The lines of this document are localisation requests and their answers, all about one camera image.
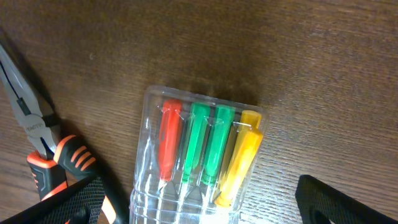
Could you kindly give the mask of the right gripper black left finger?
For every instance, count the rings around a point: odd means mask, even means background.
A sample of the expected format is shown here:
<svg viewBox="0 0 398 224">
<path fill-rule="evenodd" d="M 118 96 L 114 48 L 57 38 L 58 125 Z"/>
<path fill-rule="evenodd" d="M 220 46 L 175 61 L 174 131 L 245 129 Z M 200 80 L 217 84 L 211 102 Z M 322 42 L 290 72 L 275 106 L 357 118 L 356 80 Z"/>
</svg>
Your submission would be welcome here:
<svg viewBox="0 0 398 224">
<path fill-rule="evenodd" d="M 105 198 L 99 177 L 87 177 L 3 223 L 97 223 Z"/>
</svg>

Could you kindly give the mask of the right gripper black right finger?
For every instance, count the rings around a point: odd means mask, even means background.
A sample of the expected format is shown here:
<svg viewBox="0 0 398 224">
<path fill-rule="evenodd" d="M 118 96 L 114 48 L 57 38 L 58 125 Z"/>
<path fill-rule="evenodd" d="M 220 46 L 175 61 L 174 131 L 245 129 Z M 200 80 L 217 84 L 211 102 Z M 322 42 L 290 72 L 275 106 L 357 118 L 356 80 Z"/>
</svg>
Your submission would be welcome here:
<svg viewBox="0 0 398 224">
<path fill-rule="evenodd" d="M 393 223 L 394 220 L 311 175 L 301 175 L 295 192 L 304 224 Z"/>
</svg>

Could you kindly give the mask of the clear screwdriver set case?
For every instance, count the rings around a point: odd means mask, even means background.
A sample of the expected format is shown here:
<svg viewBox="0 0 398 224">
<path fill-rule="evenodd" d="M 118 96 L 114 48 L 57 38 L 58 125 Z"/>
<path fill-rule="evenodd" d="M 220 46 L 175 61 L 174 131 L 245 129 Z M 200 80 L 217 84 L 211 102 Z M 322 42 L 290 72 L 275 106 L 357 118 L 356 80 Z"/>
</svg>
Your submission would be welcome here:
<svg viewBox="0 0 398 224">
<path fill-rule="evenodd" d="M 258 106 L 150 86 L 131 223 L 238 223 L 267 119 Z"/>
</svg>

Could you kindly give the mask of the orange black needle-nose pliers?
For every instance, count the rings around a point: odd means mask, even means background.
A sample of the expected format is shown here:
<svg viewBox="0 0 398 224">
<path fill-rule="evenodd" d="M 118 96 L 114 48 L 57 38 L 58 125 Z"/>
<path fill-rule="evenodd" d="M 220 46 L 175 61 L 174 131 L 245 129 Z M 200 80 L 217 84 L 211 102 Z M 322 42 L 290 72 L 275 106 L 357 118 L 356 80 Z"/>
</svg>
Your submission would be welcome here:
<svg viewBox="0 0 398 224">
<path fill-rule="evenodd" d="M 35 151 L 27 156 L 40 202 L 87 177 L 99 177 L 105 198 L 101 207 L 109 223 L 129 222 L 129 201 L 110 167 L 85 140 L 62 137 L 60 119 L 26 77 L 11 49 L 1 47 L 1 80 L 19 125 Z"/>
</svg>

